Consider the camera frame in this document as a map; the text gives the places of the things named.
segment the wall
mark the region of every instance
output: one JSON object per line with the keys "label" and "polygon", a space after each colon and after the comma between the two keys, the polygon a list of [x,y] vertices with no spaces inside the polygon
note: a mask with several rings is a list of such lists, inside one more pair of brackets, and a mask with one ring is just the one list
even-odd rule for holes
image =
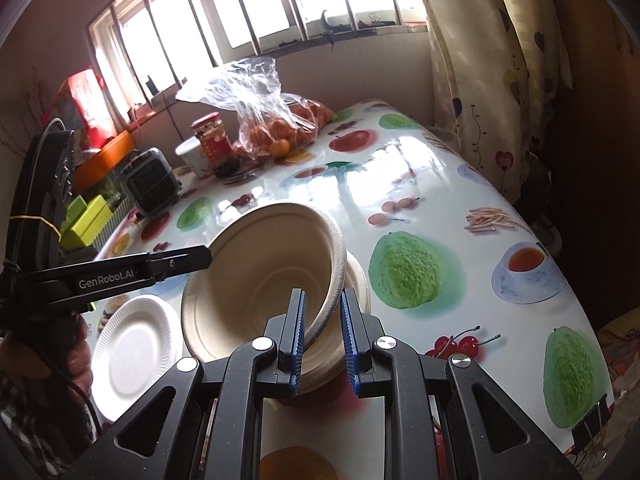
{"label": "wall", "polygon": [[555,0],[574,90],[546,154],[562,270],[596,330],[640,305],[640,52],[605,0]]}
{"label": "wall", "polygon": [[20,97],[12,84],[19,79],[16,57],[15,45],[5,43],[0,51],[0,258],[4,258],[7,217],[22,167],[22,157],[16,151],[25,151],[29,143],[16,113]]}
{"label": "wall", "polygon": [[55,92],[69,75],[89,68],[85,27],[109,1],[32,0],[10,35],[22,74],[35,71]]}

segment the black clip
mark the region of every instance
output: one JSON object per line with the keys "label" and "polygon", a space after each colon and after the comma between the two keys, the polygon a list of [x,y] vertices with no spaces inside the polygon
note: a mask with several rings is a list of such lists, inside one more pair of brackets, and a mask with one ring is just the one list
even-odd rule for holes
{"label": "black clip", "polygon": [[587,447],[610,418],[611,414],[607,409],[607,394],[604,394],[598,403],[589,410],[589,413],[584,416],[583,420],[578,422],[571,430],[574,436],[574,454],[580,453]]}
{"label": "black clip", "polygon": [[195,246],[18,273],[12,299],[20,305],[21,315],[28,320],[53,320],[84,314],[92,301],[206,269],[211,259],[209,248]]}
{"label": "black clip", "polygon": [[[340,299],[348,373],[359,397],[385,397],[385,480],[438,478],[429,396],[434,396],[450,478],[579,480],[580,474],[478,364],[418,355]],[[371,363],[367,361],[370,352]]]}
{"label": "black clip", "polygon": [[287,313],[271,318],[264,336],[228,358],[178,361],[61,480],[187,480],[198,469],[205,480],[258,478],[262,402],[296,394],[304,308],[305,293],[294,289]]}

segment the orange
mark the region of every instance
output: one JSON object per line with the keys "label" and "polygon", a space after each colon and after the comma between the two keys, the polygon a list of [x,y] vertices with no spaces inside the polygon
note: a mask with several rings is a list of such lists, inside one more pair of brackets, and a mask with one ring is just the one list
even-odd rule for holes
{"label": "orange", "polygon": [[287,139],[287,137],[295,136],[295,130],[284,119],[276,119],[269,124],[269,134],[272,139]]}
{"label": "orange", "polygon": [[295,116],[300,117],[301,119],[306,119],[307,121],[314,121],[314,114],[309,108],[303,107],[303,105],[295,104],[290,107],[291,113]]}
{"label": "orange", "polygon": [[290,149],[291,145],[287,139],[278,139],[270,146],[269,151],[273,158],[282,158],[289,153]]}

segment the fruit-print tablecloth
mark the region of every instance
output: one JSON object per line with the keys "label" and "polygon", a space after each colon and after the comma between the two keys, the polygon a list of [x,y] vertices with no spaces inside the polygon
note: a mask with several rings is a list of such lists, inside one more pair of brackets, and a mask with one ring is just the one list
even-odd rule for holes
{"label": "fruit-print tablecloth", "polygon": [[[512,162],[510,153],[491,161],[505,173]],[[543,246],[475,168],[391,106],[374,100],[342,110],[311,146],[231,185],[176,172],[180,201],[154,219],[130,215],[101,257],[208,245],[252,207],[312,202],[334,216],[368,269],[371,311],[386,333],[421,353],[473,356],[562,452],[597,400],[606,394],[612,404],[595,335]],[[140,293],[179,311],[186,280]],[[92,346],[126,299],[101,301],[87,316]],[[345,382],[319,406],[267,402],[262,453],[299,446],[343,480],[382,479],[383,428],[383,401],[357,399]]]}

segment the cable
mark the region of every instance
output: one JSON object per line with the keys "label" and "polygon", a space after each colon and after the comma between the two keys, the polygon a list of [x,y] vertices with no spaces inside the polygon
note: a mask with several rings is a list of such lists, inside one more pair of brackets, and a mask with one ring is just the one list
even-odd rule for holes
{"label": "cable", "polygon": [[62,131],[66,130],[65,123],[63,123],[61,119],[55,117],[49,121],[49,124],[47,124],[47,127],[44,129],[44,132],[46,132],[47,130],[50,130],[54,123],[57,123],[58,126],[62,128]]}
{"label": "cable", "polygon": [[52,373],[56,374],[58,377],[62,378],[65,381],[66,385],[75,391],[76,394],[80,396],[82,402],[86,405],[86,408],[89,410],[89,414],[91,415],[91,419],[95,426],[95,433],[98,437],[102,436],[102,428],[100,426],[100,421],[98,420],[98,415],[95,413],[94,404],[91,402],[89,397],[87,397],[86,393],[82,391],[80,386],[78,386],[75,382],[73,382],[67,374],[65,374],[58,366],[54,364],[54,362],[49,359],[49,357],[44,353],[40,345],[38,345],[33,336],[30,337],[31,346],[35,350],[38,357],[41,359],[44,364],[47,365],[47,368],[52,371]]}

